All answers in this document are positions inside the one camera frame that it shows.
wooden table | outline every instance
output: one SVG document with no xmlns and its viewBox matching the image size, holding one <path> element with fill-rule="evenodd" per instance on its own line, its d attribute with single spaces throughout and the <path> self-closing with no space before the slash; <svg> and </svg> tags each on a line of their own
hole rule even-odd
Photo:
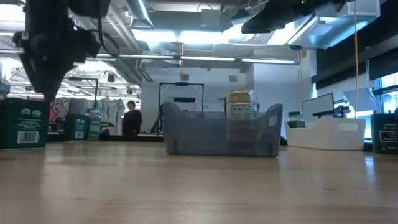
<svg viewBox="0 0 398 224">
<path fill-rule="evenodd" d="M 0 152 L 1 223 L 398 223 L 398 157 L 284 148 L 168 156 L 162 143 Z"/>
</svg>

glass jar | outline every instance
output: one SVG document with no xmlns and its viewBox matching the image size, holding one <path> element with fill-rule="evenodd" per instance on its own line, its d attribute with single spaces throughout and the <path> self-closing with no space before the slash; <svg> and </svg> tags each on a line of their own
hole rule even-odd
<svg viewBox="0 0 398 224">
<path fill-rule="evenodd" d="M 305 128 L 305 120 L 301 112 L 293 111 L 288 113 L 287 125 L 291 128 Z"/>
</svg>

